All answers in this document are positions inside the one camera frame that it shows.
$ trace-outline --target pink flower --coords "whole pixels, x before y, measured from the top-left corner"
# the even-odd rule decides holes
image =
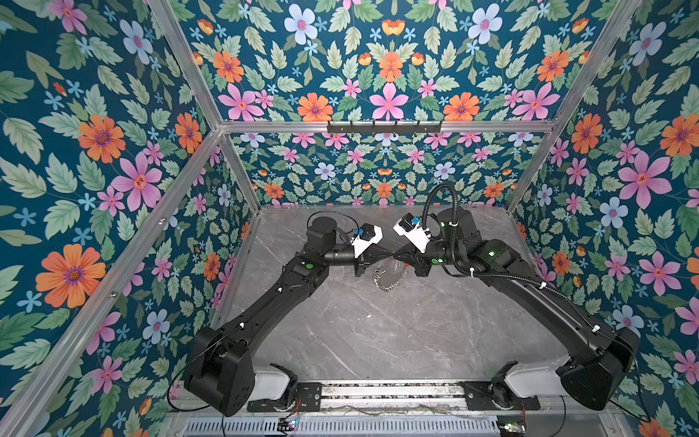
[[[46,8],[61,19],[66,32],[72,32],[75,28],[81,34],[87,35],[85,26],[81,23],[87,20],[87,15],[78,8],[73,9],[73,6],[75,6],[73,0],[53,0],[53,3],[46,5]]]
[[[665,194],[672,189],[667,179],[656,178],[657,175],[668,169],[670,157],[658,158],[648,167],[648,154],[646,152],[638,152],[634,165],[636,171],[628,167],[619,170],[619,179],[624,182],[631,182],[621,189],[619,198],[630,199],[638,191],[636,203],[638,203],[641,209],[646,209],[651,203],[650,190],[657,194]]]
[[[252,103],[255,101],[255,93],[252,91],[246,91],[243,96],[240,96],[240,90],[232,83],[228,84],[228,93],[231,96],[222,94],[218,97],[219,101],[226,106],[232,106],[228,110],[228,117],[231,120],[237,120],[240,116],[243,116],[243,120],[246,122],[251,122],[253,120],[252,116],[259,117],[264,114],[259,106],[255,106]]]
[[[107,192],[99,192],[97,193],[97,197],[99,197],[102,200],[102,203],[99,204],[99,209],[102,211],[109,210],[109,215],[112,217],[116,216],[117,214],[117,209],[124,209],[126,208],[120,200],[124,198],[124,193],[115,193],[114,192],[114,187],[111,185],[107,187]]]
[[[345,138],[345,134],[328,134],[323,132],[323,137],[327,138],[325,147],[334,147],[337,150],[343,148],[343,144],[347,144],[350,141],[349,138]]]
[[[686,336],[693,335],[699,329],[699,299],[693,297],[689,299],[689,308],[683,306],[678,306],[675,308],[675,312],[678,316],[682,317],[689,322],[685,322],[679,327],[679,331]]]
[[[687,202],[687,208],[697,208],[699,211],[699,189],[690,189],[687,194],[692,198]]]
[[[359,81],[355,80],[354,82],[352,82],[352,79],[347,79],[347,84],[343,85],[343,90],[345,91],[345,97],[356,97],[356,94],[358,92],[361,92],[361,88],[359,87]]]
[[[292,164],[294,162],[296,162],[296,160],[298,159],[298,155],[296,154],[296,149],[291,150],[291,149],[287,148],[284,152],[282,152],[282,156],[284,157],[285,161],[289,161]]]
[[[531,120],[534,118],[534,115],[536,115],[538,119],[546,118],[549,114],[549,110],[546,109],[545,106],[552,105],[561,98],[558,94],[551,94],[549,96],[548,94],[550,92],[550,82],[544,84],[544,86],[539,89],[538,94],[534,94],[534,91],[531,89],[526,90],[522,96],[524,104],[517,106],[514,111],[512,111],[512,114],[524,114],[522,117],[523,120]]]
[[[551,148],[551,164],[555,163],[560,167],[563,160],[568,158],[568,140],[562,141],[560,138],[556,140],[556,145]]]
[[[206,211],[206,199],[203,198],[201,193],[197,197],[193,197],[193,199],[196,213],[199,215],[204,214],[204,211]]]
[[[109,327],[116,323],[119,320],[119,317],[121,317],[121,313],[119,311],[115,311],[114,313],[110,313],[104,320],[104,322],[102,322],[102,326],[99,329],[97,329],[97,332],[95,333],[94,337],[92,337],[92,340],[90,340],[87,345],[88,355],[94,354],[94,351],[97,350],[97,348],[99,347],[100,337],[102,337],[102,340],[106,342],[114,341],[114,339],[116,338],[114,335],[114,329],[111,329]]]
[[[524,91],[517,91],[517,88],[512,90],[512,94],[505,96],[505,106],[514,108],[515,105],[522,102],[522,94]]]
[[[440,132],[439,134],[429,134],[425,138],[425,144],[430,144],[432,150],[435,150],[441,145],[447,145],[447,138],[452,136],[451,132]]]
[[[576,196],[575,193],[571,194],[570,198],[565,200],[565,202],[568,204],[568,206],[566,206],[565,209],[575,214],[577,210],[581,208],[580,199],[582,199],[582,197]]]
[[[687,350],[685,355],[681,352],[675,352],[675,359],[679,361],[679,363],[675,364],[675,370],[680,373],[686,373],[687,382],[694,385],[697,382],[697,378],[699,378],[699,365],[697,365],[694,352]]]
[[[90,373],[94,380],[92,394],[99,392],[100,389],[109,393],[112,391],[112,381],[122,379],[122,371],[117,370],[122,365],[121,358],[117,358],[112,363],[112,357],[106,357],[102,365],[103,368],[96,368]]]
[[[366,153],[360,152],[359,148],[354,148],[354,152],[347,152],[347,162],[352,162],[353,164],[356,164],[357,162],[364,162],[364,155],[366,155]]]
[[[430,80],[423,80],[420,82],[420,88],[417,89],[417,92],[422,93],[422,98],[424,99],[427,96],[433,96],[435,95],[435,91],[437,90],[437,85],[435,84],[434,79]]]
[[[587,164],[587,158],[583,158],[579,161],[577,158],[572,159],[572,166],[568,167],[568,170],[565,171],[565,174],[570,175],[568,179],[569,184],[572,185],[572,183],[575,182],[578,187],[582,185],[583,176],[590,174],[590,170],[585,168],[585,164]]]
[[[425,157],[422,156],[425,154],[424,150],[418,151],[417,148],[413,149],[412,152],[408,153],[408,162],[412,162],[413,164],[417,164],[420,161],[424,161]]]
[[[481,148],[481,149],[476,149],[475,153],[473,154],[473,158],[476,160],[476,162],[488,159],[488,155],[490,155],[490,150],[486,148]]]
[[[619,258],[615,254],[612,254],[612,261],[605,261],[605,265],[610,268],[609,276],[617,275],[618,280],[623,280],[624,274],[628,275],[631,273],[631,270],[624,266],[624,264],[626,264],[626,257]]]
[[[267,95],[266,90],[262,90],[261,92],[256,91],[255,92],[255,103],[261,103],[262,109],[267,109],[267,108],[274,108],[274,104],[272,103],[273,96]]]
[[[480,143],[481,137],[480,132],[461,132],[459,135],[461,137],[457,141],[459,144],[463,144],[467,149],[471,147],[473,143]]]
[[[170,277],[170,267],[172,267],[172,266],[173,266],[173,263],[168,261],[168,257],[156,258],[155,259],[155,268],[150,273],[152,275],[158,275],[158,282],[162,282],[163,276],[165,278]]]
[[[313,138],[312,132],[301,132],[299,134],[294,134],[291,142],[294,144],[301,143],[301,147],[305,149],[308,147],[308,144],[315,144],[315,138]]]
[[[144,268],[145,268],[145,262],[141,262],[138,265],[138,268],[136,269],[134,274],[131,276],[131,279],[130,279],[129,283],[127,284],[127,286],[124,287],[124,290],[122,291],[124,296],[128,296],[131,294],[131,285],[132,284],[137,286],[137,287],[140,287],[141,285],[143,285],[143,278],[140,277],[139,275],[137,275],[137,273],[142,272]]]
[[[650,284],[653,282],[653,290],[655,290],[655,293],[658,294],[658,296],[665,294],[666,285],[672,289],[682,288],[679,281],[670,276],[679,271],[678,262],[671,261],[663,265],[664,258],[660,252],[655,252],[652,259],[653,264],[651,264],[647,259],[641,259],[638,262],[638,265],[640,265],[643,270],[651,272],[643,273],[641,275],[641,282],[644,284]]]
[[[399,108],[408,101],[408,96],[405,94],[400,94],[396,96],[396,86],[389,82],[384,85],[384,96],[381,97],[379,94],[374,94],[369,97],[369,100],[374,105],[378,106],[371,115],[372,118],[380,119],[386,115],[386,121],[390,120],[390,116],[393,115],[394,118],[403,118],[403,110]]]
[[[633,164],[633,155],[638,154],[640,151],[641,149],[636,147],[636,142],[634,140],[631,140],[629,144],[622,143],[621,152],[617,153],[617,158],[621,159],[619,163],[624,165],[628,161],[629,164]]]
[[[160,144],[155,143],[153,145],[150,141],[148,141],[148,147],[143,149],[143,154],[148,157],[149,164],[155,163],[157,166],[160,166],[160,160],[165,157],[163,152],[160,151]]]

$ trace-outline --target gray marble surface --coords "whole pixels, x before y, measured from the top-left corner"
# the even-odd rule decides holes
[[[421,208],[334,207],[384,229],[381,245],[407,243],[392,227]],[[437,212],[444,206],[434,207]],[[312,212],[326,208],[269,208],[247,258],[226,319],[253,303],[277,280],[305,242]],[[528,257],[512,219],[502,208],[471,208],[484,238],[499,238]],[[352,222],[332,215],[340,228]],[[478,279],[456,279],[441,269],[412,274],[391,292],[378,289],[373,269],[355,278],[352,267],[333,267],[324,284],[293,309],[258,349],[255,362],[275,362],[300,379],[490,378],[505,362],[539,361],[565,349],[515,302]]]

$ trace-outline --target aluminum frame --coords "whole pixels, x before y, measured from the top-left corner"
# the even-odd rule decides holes
[[[204,138],[175,181],[153,208],[109,272],[94,290],[80,312],[52,348],[36,375],[0,420],[0,436],[25,437],[53,400],[85,348],[97,332],[117,297],[131,280],[131,275],[162,231],[163,223],[174,214],[199,171],[221,140],[214,131]]]
[[[519,205],[522,197],[524,197],[524,193],[529,189],[529,186],[534,181],[534,177],[536,177],[544,161],[548,158],[551,147],[561,137],[565,126],[573,114],[575,114],[578,105],[580,105],[582,97],[590,85],[592,85],[605,60],[607,60],[622,32],[624,32],[626,25],[631,20],[633,13],[641,3],[639,0],[619,0],[614,7],[610,18],[600,32],[600,36],[597,37],[595,44],[590,50],[590,56],[582,69],[580,69],[580,73],[575,78],[568,93],[565,95],[563,103],[554,116],[553,131],[541,140],[539,147],[534,152],[534,156],[529,161],[529,165],[524,169],[521,178],[517,181],[517,188],[514,189],[512,196],[505,205],[509,213],[514,213],[514,209]]]

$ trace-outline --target black cable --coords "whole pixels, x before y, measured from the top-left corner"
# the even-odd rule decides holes
[[[313,214],[309,215],[309,216],[308,216],[308,220],[306,220],[306,229],[310,228],[310,219],[311,219],[311,217],[313,217],[314,215],[317,215],[317,214],[322,214],[322,213],[333,213],[333,214],[344,215],[345,217],[347,217],[348,219],[350,219],[351,221],[354,222],[354,224],[356,225],[356,230],[359,231],[359,223],[358,223],[352,216],[347,215],[347,214],[345,214],[345,213],[341,213],[340,211],[333,211],[333,210],[330,210],[330,209],[325,209],[325,210],[321,210],[321,211],[316,211],[316,212],[314,212]]]
[[[565,417],[566,415],[568,415],[568,409],[565,407],[565,399],[563,398],[563,396],[561,396],[561,400],[563,401],[563,421],[559,426],[559,430],[551,434],[550,437],[556,437],[561,432],[561,430],[563,429],[563,425],[565,425]]]

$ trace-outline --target small blue flower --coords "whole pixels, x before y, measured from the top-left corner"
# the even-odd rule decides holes
[[[322,18],[318,18],[318,21],[316,21],[313,25],[316,26],[320,31],[323,31],[328,28],[328,22],[326,20],[323,20]]]
[[[74,243],[80,241],[81,245],[85,245],[85,241],[92,240],[92,236],[89,234],[89,228],[85,228],[84,231],[81,228],[75,228],[75,233],[78,236],[73,238]]]
[[[66,83],[69,86],[68,94],[75,94],[75,97],[80,97],[80,95],[85,92],[84,90],[80,89],[80,82],[66,80]]]
[[[150,139],[157,140],[158,135],[160,135],[160,134],[158,133],[157,130],[155,130],[155,126],[151,126],[150,130],[148,131],[148,135],[150,135]]]
[[[198,27],[190,27],[189,31],[191,32],[190,36],[192,38],[196,38],[197,41],[201,41],[201,39],[204,37]]]
[[[15,213],[13,215],[13,217],[18,219],[18,220],[22,220],[20,223],[21,227],[25,227],[27,225],[27,223],[36,224],[36,222],[34,221],[34,217],[36,217],[36,213],[30,214],[29,210],[26,207],[22,208],[22,214]]]
[[[226,36],[226,28],[225,28],[225,27],[221,27],[220,24],[216,24],[216,30],[215,30],[215,32],[216,32],[217,34],[219,34],[219,37],[221,37],[221,38],[223,38],[224,36]]]
[[[34,294],[31,290],[27,290],[25,296],[27,298],[17,302],[17,306],[26,306],[24,311],[27,313],[31,313],[35,306],[41,306],[41,301],[39,300],[41,299],[41,293]]]
[[[373,38],[374,42],[383,38],[383,36],[381,36],[381,29],[379,29],[379,28],[371,29],[371,35],[369,35],[369,38]]]
[[[96,198],[91,197],[89,193],[85,193],[85,197],[78,199],[80,205],[85,205],[86,211],[89,211],[90,208],[94,208],[94,201],[96,201]]]
[[[112,423],[113,427],[116,427],[117,429],[120,429],[122,425],[126,422],[127,420],[127,412],[126,411],[119,411],[117,413],[117,419]]]
[[[46,97],[48,99],[44,100],[44,103],[47,105],[53,106],[53,110],[58,110],[58,108],[65,108],[66,106],[61,103],[61,100],[63,100],[63,97],[56,95],[56,97],[53,97],[53,94],[51,94],[49,91],[46,92]]]
[[[412,29],[406,29],[405,30],[405,35],[403,35],[403,39],[407,39],[408,43],[412,41],[412,39],[415,37],[415,28],[413,27]]]
[[[109,9],[109,6],[104,7],[104,16],[107,17],[107,19],[109,21],[116,21],[117,20],[116,13],[113,10]]]

